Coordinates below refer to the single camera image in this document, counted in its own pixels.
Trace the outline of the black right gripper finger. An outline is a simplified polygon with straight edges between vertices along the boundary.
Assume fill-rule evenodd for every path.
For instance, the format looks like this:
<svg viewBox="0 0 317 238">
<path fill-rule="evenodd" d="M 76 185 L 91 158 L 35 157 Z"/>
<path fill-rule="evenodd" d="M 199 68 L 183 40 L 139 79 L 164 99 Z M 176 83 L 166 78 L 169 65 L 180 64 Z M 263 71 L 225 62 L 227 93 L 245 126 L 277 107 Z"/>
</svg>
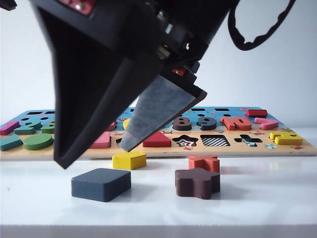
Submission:
<svg viewBox="0 0 317 238">
<path fill-rule="evenodd" d="M 204 90 L 186 80 L 172 82 L 157 76 L 139 96 L 120 147 L 131 151 L 206 95 Z"/>
</svg>

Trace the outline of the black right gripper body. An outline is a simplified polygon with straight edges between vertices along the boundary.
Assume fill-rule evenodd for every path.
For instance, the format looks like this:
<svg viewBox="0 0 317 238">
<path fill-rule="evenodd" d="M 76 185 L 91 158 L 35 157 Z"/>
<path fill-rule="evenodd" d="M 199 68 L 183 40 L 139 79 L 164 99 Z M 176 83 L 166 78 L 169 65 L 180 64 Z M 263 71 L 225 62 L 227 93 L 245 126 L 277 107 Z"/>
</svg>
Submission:
<svg viewBox="0 0 317 238">
<path fill-rule="evenodd" d="M 109 84 L 125 58 L 146 53 L 171 81 L 193 83 L 230 0 L 34 0 L 57 84 Z"/>
</svg>

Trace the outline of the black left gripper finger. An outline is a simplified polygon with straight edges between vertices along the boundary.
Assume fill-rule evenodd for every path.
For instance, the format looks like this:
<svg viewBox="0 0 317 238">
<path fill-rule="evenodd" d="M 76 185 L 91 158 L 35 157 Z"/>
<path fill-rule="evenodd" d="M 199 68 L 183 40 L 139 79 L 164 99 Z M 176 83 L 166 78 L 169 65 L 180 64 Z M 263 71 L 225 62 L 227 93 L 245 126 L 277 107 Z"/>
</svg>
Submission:
<svg viewBox="0 0 317 238">
<path fill-rule="evenodd" d="M 109 84 L 57 84 L 54 80 L 54 160 L 68 168 L 147 88 L 160 70 L 158 60 L 139 53 L 119 63 Z"/>
</svg>

